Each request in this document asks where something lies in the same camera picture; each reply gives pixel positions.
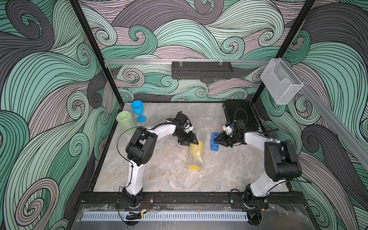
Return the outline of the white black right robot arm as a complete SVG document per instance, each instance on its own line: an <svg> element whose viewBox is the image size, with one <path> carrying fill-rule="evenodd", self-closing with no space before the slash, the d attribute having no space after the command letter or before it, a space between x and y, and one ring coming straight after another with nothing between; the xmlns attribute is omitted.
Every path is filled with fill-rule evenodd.
<svg viewBox="0 0 368 230"><path fill-rule="evenodd" d="M230 148L251 145L264 153L264 173L247 185L242 196L247 208L265 205L265 199L276 186L302 176L302 167L291 142L275 140L264 136L263 132L246 129L243 120L225 125L220 134L213 133L211 144Z"/></svg>

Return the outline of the yellow plastic wine glass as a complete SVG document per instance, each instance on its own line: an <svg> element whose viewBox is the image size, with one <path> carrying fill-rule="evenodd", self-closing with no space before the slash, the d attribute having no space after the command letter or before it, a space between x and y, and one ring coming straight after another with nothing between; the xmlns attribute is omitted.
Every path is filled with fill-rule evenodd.
<svg viewBox="0 0 368 230"><path fill-rule="evenodd" d="M203 154L204 143L199 141L198 144L190 144L189 147L189 158L188 158L188 168L191 170L198 171L203 165Z"/></svg>

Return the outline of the blue tape dispenser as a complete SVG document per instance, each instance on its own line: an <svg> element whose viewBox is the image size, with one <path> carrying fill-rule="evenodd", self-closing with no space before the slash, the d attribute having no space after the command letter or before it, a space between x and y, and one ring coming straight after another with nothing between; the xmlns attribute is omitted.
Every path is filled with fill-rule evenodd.
<svg viewBox="0 0 368 230"><path fill-rule="evenodd" d="M219 151L219 144L215 142L215 139L219 136L219 133L212 133L211 142L210 142L210 150L211 151Z"/></svg>

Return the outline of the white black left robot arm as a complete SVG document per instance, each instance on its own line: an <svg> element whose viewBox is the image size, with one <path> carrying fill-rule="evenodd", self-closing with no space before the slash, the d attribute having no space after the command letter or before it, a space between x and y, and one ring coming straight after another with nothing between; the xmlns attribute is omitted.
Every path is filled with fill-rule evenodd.
<svg viewBox="0 0 368 230"><path fill-rule="evenodd" d="M126 147L130 170L127 184L122 189L123 196L130 206L137 207L140 204L144 168L153 156L156 142L172 135L178 138L178 143L182 146L198 145L193 129L190 119L181 111L175 118L168 118L153 127L137 127Z"/></svg>

